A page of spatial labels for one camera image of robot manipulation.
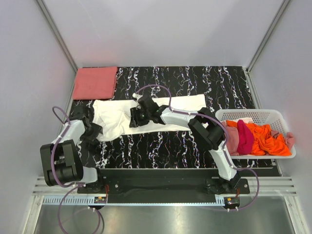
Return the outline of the white t shirt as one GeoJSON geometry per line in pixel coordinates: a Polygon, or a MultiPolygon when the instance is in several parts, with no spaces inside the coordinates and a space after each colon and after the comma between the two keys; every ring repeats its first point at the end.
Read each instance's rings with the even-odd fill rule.
{"type": "MultiPolygon", "coordinates": [[[[202,107],[206,107],[205,96],[203,94],[195,96],[181,96],[153,98],[158,106],[167,105],[171,102],[171,107],[181,111],[198,111],[202,107]]],[[[159,124],[154,123],[148,118],[145,111],[138,111],[138,119],[143,120],[145,125],[131,127],[132,108],[137,108],[138,103],[134,100],[95,100],[93,104],[94,119],[93,123],[102,127],[102,133],[98,135],[97,140],[100,142],[112,141],[121,135],[135,135],[152,132],[176,132],[188,131],[189,129],[183,125],[159,124]]]]}

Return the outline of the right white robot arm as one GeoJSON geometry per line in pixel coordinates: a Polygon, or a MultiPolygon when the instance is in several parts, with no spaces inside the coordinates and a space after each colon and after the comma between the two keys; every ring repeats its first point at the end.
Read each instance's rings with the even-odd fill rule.
{"type": "Polygon", "coordinates": [[[217,165],[219,181],[208,183],[206,188],[215,194],[233,193],[238,189],[241,177],[227,155],[228,134],[219,120],[208,115],[207,108],[186,112],[173,109],[170,105],[159,106],[149,96],[133,94],[133,99],[137,102],[137,106],[130,109],[129,127],[138,128],[153,122],[188,128],[196,144],[209,151],[217,165]]]}

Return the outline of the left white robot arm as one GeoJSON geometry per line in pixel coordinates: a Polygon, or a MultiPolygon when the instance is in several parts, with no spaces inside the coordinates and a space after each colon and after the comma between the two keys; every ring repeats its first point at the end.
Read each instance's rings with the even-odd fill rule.
{"type": "Polygon", "coordinates": [[[52,107],[52,112],[63,129],[55,140],[40,148],[45,183],[63,188],[78,184],[80,193],[102,192],[105,181],[99,169],[83,166],[77,150],[80,139],[93,144],[102,133],[102,127],[93,123],[94,114],[85,107],[75,108],[72,117],[58,106],[52,107]]]}

